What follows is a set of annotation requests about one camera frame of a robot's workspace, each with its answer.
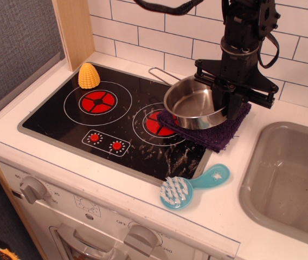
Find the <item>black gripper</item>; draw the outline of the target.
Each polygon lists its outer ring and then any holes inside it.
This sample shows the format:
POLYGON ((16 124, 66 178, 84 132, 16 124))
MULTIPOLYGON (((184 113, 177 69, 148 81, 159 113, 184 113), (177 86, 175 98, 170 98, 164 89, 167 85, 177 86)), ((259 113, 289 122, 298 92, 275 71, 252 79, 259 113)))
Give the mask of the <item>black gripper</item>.
POLYGON ((257 51, 223 51, 220 60, 196 60, 195 77, 211 87, 214 110, 224 109, 227 119, 234 120, 244 103, 266 108, 274 103, 278 86, 259 72, 258 63, 257 51))

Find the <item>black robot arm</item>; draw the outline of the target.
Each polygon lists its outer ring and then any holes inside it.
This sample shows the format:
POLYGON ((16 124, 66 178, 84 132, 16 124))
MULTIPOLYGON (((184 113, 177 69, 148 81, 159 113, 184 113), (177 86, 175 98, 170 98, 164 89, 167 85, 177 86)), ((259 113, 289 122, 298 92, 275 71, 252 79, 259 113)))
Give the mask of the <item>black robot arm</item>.
POLYGON ((268 64, 263 64, 261 48, 264 40, 279 48, 271 32, 278 27, 280 14, 274 1, 222 1, 222 13, 222 57, 196 60, 195 78, 211 87, 214 109, 224 108, 227 119, 234 120, 245 103, 266 108, 273 105, 279 88, 258 67, 269 68, 278 59, 276 54, 268 64))

